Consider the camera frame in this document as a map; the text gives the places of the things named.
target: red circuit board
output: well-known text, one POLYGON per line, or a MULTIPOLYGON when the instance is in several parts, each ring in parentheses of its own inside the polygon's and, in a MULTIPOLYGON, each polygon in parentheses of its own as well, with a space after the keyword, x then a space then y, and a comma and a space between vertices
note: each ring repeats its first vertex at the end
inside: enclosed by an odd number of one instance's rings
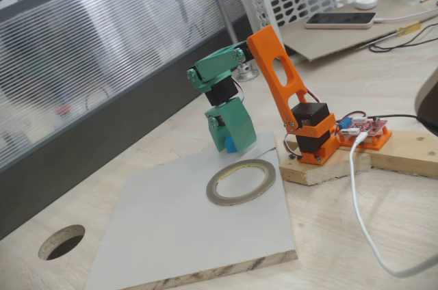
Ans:
POLYGON ((349 128, 359 128, 361 132, 367 131, 368 136, 376 136, 382 131, 382 128, 387 122, 387 120, 376 120, 376 122, 373 120, 354 122, 349 126, 349 128))

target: wooden table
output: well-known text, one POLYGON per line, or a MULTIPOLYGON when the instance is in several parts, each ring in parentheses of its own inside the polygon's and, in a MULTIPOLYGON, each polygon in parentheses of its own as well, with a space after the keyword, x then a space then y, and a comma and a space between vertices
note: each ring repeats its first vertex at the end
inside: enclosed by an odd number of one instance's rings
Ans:
MULTIPOLYGON (((438 36, 438 29, 429 36, 438 36)), ((298 71, 337 116, 356 109, 412 114, 417 91, 438 66, 437 52, 438 42, 382 54, 350 51, 302 63, 298 71)), ((263 76, 242 87, 256 131, 274 131, 285 159, 283 123, 263 76)), ((127 177, 212 145, 208 109, 199 97, 0 241, 0 289, 83 289, 127 177), (58 259, 38 258, 43 242, 72 224, 85 227, 81 243, 58 259)), ((392 118, 389 127, 427 132, 410 118, 392 118)), ((357 224, 349 182, 285 183, 298 260, 178 289, 438 289, 438 267, 403 280, 381 269, 357 224)), ((406 268, 438 251, 437 180, 372 170, 357 183, 363 219, 392 267, 406 268)))

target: smartphone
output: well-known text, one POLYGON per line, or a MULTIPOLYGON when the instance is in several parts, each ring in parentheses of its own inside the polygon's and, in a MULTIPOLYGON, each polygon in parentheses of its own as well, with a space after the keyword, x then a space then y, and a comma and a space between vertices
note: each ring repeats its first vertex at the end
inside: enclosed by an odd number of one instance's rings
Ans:
POLYGON ((376 13, 316 13, 306 21, 306 29, 368 29, 376 13))

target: connector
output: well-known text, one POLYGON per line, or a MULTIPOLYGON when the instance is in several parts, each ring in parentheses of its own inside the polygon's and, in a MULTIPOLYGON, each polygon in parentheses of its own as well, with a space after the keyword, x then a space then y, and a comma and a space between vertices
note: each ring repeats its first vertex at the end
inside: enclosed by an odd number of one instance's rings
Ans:
POLYGON ((359 128, 347 128, 347 129, 341 129, 340 131, 342 135, 351 135, 351 136, 358 136, 360 132, 361 130, 359 128))
POLYGON ((367 117, 358 117, 358 118, 352 118, 351 119, 351 121, 352 121, 352 123, 355 123, 355 122, 367 122, 367 117))

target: white board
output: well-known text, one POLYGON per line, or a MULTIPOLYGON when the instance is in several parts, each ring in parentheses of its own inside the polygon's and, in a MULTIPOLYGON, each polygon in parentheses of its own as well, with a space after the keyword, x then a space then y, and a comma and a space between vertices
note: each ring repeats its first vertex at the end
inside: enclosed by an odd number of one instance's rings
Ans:
POLYGON ((132 176, 86 289, 164 289, 295 258, 275 139, 268 133, 243 155, 211 147, 132 176), (274 185, 241 205, 211 203, 206 195, 210 178, 245 159, 269 161, 276 170, 274 185))

